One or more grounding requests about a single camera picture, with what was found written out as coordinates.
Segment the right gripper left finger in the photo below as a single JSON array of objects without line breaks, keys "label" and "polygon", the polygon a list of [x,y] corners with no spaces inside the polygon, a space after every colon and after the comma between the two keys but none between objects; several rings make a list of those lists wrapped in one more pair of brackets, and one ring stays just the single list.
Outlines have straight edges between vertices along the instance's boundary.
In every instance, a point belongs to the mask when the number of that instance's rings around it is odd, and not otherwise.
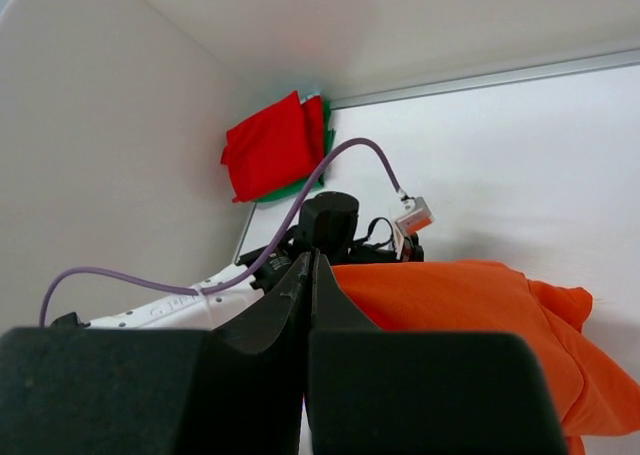
[{"label": "right gripper left finger", "polygon": [[313,255],[300,255],[269,293],[212,332],[214,385],[231,399],[302,393],[312,269]]}]

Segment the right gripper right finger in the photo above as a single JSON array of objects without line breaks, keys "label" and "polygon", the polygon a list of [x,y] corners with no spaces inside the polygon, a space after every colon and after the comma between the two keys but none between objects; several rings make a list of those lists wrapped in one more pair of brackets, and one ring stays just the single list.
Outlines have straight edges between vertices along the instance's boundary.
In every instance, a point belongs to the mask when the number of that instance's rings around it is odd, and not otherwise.
[{"label": "right gripper right finger", "polygon": [[341,289],[326,255],[316,250],[312,269],[311,327],[314,331],[380,331]]}]

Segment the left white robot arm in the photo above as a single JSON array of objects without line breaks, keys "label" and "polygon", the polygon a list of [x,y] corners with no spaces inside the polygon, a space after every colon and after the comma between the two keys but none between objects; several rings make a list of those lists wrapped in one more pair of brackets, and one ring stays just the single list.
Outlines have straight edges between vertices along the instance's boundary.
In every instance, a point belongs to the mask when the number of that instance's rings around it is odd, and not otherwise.
[{"label": "left white robot arm", "polygon": [[421,197],[404,196],[403,210],[390,220],[376,217],[358,238],[358,200],[342,192],[323,192],[300,204],[298,223],[283,233],[272,249],[261,247],[241,255],[216,275],[194,284],[184,294],[168,294],[120,314],[83,322],[75,312],[50,322],[52,327],[155,329],[216,328],[271,291],[297,257],[319,250],[332,265],[422,262],[418,231],[432,222]]}]

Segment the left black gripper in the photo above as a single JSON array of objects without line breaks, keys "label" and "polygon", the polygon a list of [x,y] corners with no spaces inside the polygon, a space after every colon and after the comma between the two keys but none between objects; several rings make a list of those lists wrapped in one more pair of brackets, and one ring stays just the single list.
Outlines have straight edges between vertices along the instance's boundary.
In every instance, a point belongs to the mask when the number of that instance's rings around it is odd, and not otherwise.
[{"label": "left black gripper", "polygon": [[[390,229],[387,241],[371,243],[371,237],[379,222],[385,222]],[[350,264],[382,264],[424,262],[424,249],[417,234],[404,236],[385,217],[376,217],[368,225],[367,234],[353,241],[349,248]]]}]

